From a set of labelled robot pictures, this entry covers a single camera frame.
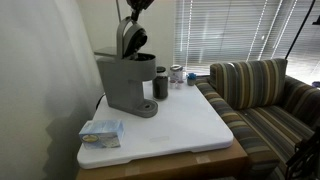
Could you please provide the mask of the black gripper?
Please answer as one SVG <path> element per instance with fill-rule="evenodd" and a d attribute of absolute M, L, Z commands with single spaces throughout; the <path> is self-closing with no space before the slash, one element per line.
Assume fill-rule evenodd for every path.
<path fill-rule="evenodd" d="M 146 10 L 154 0 L 126 0 L 132 9 L 131 19 L 138 21 L 139 14 L 142 10 Z"/>

